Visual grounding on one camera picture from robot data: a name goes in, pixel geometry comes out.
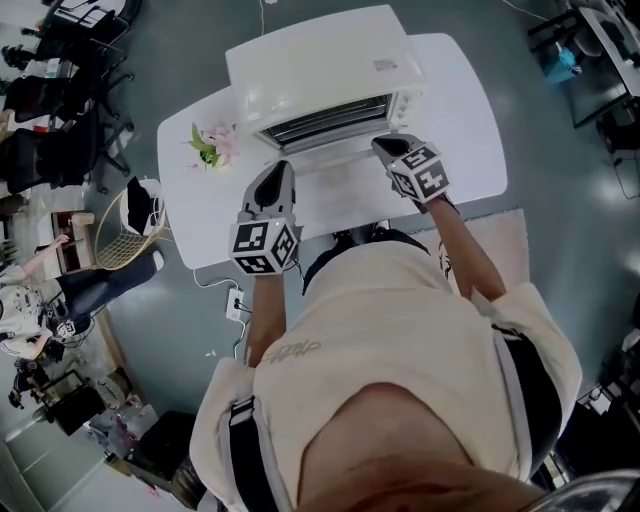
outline green leaves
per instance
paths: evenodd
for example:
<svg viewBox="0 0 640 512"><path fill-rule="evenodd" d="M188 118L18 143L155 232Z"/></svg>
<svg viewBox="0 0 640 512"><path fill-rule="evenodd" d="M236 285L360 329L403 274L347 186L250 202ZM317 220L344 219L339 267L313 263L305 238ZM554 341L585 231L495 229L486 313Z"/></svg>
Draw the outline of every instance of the green leaves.
<svg viewBox="0 0 640 512"><path fill-rule="evenodd" d="M200 131L198 130L198 126L196 123L191 124L191 138L187 144L189 144L196 151L200 151L201 153L210 153L216 155L216 147L213 144L205 144L200 136Z"/></svg>
<svg viewBox="0 0 640 512"><path fill-rule="evenodd" d="M200 159L204 162L205 169L207 168L207 164L215 167L215 165L218 163L218 158L220 158L220 155L218 155L215 151L213 153L200 151Z"/></svg>

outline power strip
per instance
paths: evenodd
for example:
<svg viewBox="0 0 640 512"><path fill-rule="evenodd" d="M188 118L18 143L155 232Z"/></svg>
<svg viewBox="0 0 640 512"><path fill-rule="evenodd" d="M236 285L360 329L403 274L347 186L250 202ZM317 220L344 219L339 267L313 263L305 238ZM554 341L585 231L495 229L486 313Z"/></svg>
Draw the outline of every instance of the power strip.
<svg viewBox="0 0 640 512"><path fill-rule="evenodd" d="M229 320L233 320L234 322L240 322L240 318L242 316L242 310L236 309L236 300L239 304L242 304L242 300L244 299L244 292L240 290L236 290L232 288L229 290L229 297L227 298L227 312L226 317Z"/></svg>

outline beige t-shirt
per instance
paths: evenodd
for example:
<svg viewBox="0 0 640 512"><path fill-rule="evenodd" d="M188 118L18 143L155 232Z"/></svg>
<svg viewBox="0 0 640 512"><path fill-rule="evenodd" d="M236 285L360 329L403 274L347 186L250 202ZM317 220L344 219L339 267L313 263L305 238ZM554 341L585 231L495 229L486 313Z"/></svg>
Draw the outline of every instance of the beige t-shirt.
<svg viewBox="0 0 640 512"><path fill-rule="evenodd" d="M230 359L218 363L192 437L200 478L229 509L242 509L220 464L217 429L238 390L252 383L278 469L297 503L307 444L346 400L378 382L427 404L475 465L518 476L492 322L517 327L535 345L558 391L562 428L582 373L533 285L510 291L493 309L486 318L454 295L437 261L411 245L381 242L343 253L313 279L303 314L255 370Z"/></svg>

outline gray floor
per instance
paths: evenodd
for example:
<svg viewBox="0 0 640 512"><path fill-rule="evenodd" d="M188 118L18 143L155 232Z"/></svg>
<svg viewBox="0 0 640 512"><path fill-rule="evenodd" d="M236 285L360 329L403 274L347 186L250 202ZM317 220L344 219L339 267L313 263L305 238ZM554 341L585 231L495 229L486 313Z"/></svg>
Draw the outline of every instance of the gray floor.
<svg viewBox="0 0 640 512"><path fill-rule="evenodd" d="M555 14L550 1L513 1L544 16ZM376 3L280 0L265 7L266 30ZM585 377L592 381L603 356L630 329L630 310L640 288L640 201L623 197L593 126L574 130L567 96L572 91L549 85L529 53L526 29L538 20L499 0L389 3L409 34L451 35L475 68L500 129L509 187L502 196L463 205L461 212L475 217L524 208L532 280L575 344ZM137 79L126 84L118 98L136 123L126 156L137 176L158 175L160 122L227 86L225 50L259 34L258 0L145 2L128 36L127 67ZM577 82L587 79L577 78L572 88L579 89L583 84ZM578 94L573 102L576 115L588 110L585 102L590 99ZM629 195L636 191L633 178L632 170L624 170ZM107 174L106 181L114 193L126 184L117 173ZM89 206L104 211L110 197L91 194ZM394 222L407 230L430 225L430 219L419 216ZM166 268L109 310L147 398L160 410L195 411L216 363L216 358L205 358L205 352L214 348L219 356L230 355L240 326L224 317L226 290L198 289L176 248L159 244ZM328 244L327 237L305 242L303 267ZM205 281L233 276L245 291L252 287L230 263L202 270L199 276ZM295 272L287 274L286 282L291 320L299 310L301 283Z"/></svg>

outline basket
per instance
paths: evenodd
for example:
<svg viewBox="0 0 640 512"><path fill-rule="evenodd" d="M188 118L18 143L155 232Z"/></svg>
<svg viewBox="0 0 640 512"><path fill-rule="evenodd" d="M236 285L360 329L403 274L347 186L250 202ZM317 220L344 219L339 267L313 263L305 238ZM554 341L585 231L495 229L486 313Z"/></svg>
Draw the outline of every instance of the basket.
<svg viewBox="0 0 640 512"><path fill-rule="evenodd" d="M141 180L140 186L144 188L153 201L154 211L147 220L147 225L140 235L128 224L128 194L127 189L124 189L116 198L111 202L109 208L100 221L98 226L98 234L95 241L95 254L96 264L99 268L105 270L118 270L131 263L137 258L144 250L149 247L156 239L167 240L160 235L164 229L170 231L165 225L167 220L167 214L164 207L164 199L162 197L162 189L160 188L160 182L158 180ZM103 226L105 223L109 223L114 215L119 216L120 234L115 240L110 242L106 247L98 250L101 241L101 235L103 234Z"/></svg>

